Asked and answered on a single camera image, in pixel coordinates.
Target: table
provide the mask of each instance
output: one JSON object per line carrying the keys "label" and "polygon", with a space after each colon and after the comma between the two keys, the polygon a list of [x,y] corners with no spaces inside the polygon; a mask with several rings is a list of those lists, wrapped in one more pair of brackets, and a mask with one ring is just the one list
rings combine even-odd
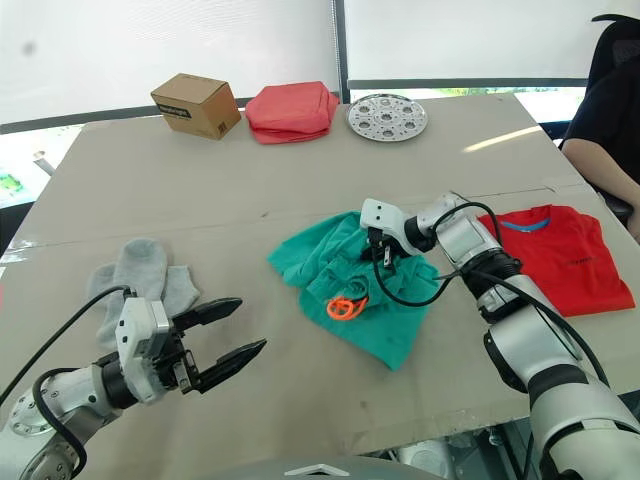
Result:
{"label": "table", "polygon": [[[329,136],[297,145],[257,145],[244,120],[221,142],[173,133],[161,118],[90,125],[2,259],[0,378],[12,377],[80,306],[93,269],[130,238],[151,236],[171,263],[191,266],[203,300],[245,300],[229,319],[185,338],[202,367],[249,341],[269,343],[204,396],[173,392],[124,412],[89,442],[87,478],[194,478],[273,456],[356,454],[527,415],[527,398],[501,383],[485,354],[486,325],[459,280],[433,305],[405,366],[390,372],[308,321],[295,289],[265,261],[282,240],[365,197],[415,211],[450,187],[498,212],[556,203],[598,217],[640,298],[638,246],[512,96],[423,105],[427,130],[397,145],[353,135],[343,107]],[[463,151],[523,129],[531,132]],[[438,252],[428,258],[448,270]],[[89,312],[18,391],[45,368],[97,358],[100,320]],[[636,310],[571,322],[617,392],[639,387]]]}

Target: red t-shirt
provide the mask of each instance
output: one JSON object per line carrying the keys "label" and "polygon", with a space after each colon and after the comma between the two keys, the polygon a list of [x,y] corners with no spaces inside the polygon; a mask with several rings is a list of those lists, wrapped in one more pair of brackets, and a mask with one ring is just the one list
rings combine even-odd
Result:
{"label": "red t-shirt", "polygon": [[[479,219],[495,235],[488,215]],[[504,249],[564,316],[635,307],[602,240],[600,222],[544,205],[498,215]]]}

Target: folded red shirt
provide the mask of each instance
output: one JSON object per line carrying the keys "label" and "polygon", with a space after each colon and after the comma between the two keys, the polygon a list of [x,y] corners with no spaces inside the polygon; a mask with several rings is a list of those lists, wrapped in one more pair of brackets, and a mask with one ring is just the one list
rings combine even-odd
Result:
{"label": "folded red shirt", "polygon": [[339,103],[322,82],[265,87],[245,113],[260,143],[311,140],[329,132]]}
{"label": "folded red shirt", "polygon": [[[479,219],[495,235],[491,219]],[[571,207],[544,205],[498,215],[504,249],[562,315],[635,307],[602,239],[600,222]]]}

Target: black chair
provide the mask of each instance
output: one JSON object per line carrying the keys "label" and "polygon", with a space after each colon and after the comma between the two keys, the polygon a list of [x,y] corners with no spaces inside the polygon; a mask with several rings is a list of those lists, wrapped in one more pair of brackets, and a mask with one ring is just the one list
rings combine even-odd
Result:
{"label": "black chair", "polygon": [[[640,55],[640,20],[624,15],[600,15],[593,18],[592,21],[613,21],[613,23],[602,32],[598,39],[591,61],[586,93],[620,65]],[[562,131],[563,126],[560,122],[556,122],[545,126],[545,131],[553,140],[556,140],[564,138],[568,126],[568,124],[565,124],[564,131]],[[633,207],[601,188],[595,185],[592,186],[602,194],[607,206],[614,215],[623,224],[626,224],[633,213]]]}

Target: person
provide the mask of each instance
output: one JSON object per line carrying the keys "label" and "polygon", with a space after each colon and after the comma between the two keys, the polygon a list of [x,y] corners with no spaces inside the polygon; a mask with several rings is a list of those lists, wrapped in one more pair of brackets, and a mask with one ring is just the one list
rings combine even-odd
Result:
{"label": "person", "polygon": [[633,207],[627,229],[640,243],[640,56],[587,92],[562,152],[587,181]]}

